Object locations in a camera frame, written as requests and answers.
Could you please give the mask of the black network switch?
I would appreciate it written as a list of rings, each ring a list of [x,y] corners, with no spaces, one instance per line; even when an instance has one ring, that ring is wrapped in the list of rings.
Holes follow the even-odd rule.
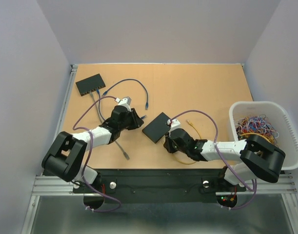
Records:
[[[170,130],[170,126],[167,124],[169,119],[168,115],[161,112],[155,119],[143,128],[142,132],[153,143],[157,143]]]
[[[96,74],[83,80],[77,81],[76,86],[81,97],[89,94],[90,92],[94,92],[106,87],[100,74]]]

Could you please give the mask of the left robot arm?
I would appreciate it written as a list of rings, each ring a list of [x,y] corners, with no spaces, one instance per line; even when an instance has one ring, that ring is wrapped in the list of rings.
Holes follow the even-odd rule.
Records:
[[[95,129],[82,127],[84,131],[77,134],[60,132],[44,156],[41,166],[66,182],[79,180],[78,174],[83,170],[82,161],[87,150],[111,144],[117,140],[121,131],[134,130],[143,124],[144,121],[134,108],[117,105],[110,117]]]

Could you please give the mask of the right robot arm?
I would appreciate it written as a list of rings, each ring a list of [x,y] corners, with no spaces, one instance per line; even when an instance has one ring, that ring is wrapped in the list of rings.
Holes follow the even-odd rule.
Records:
[[[235,161],[217,178],[218,187],[229,190],[239,183],[259,178],[269,183],[278,181],[285,152],[260,136],[229,142],[193,139],[178,128],[165,135],[164,148],[173,154],[181,152],[194,161]]]

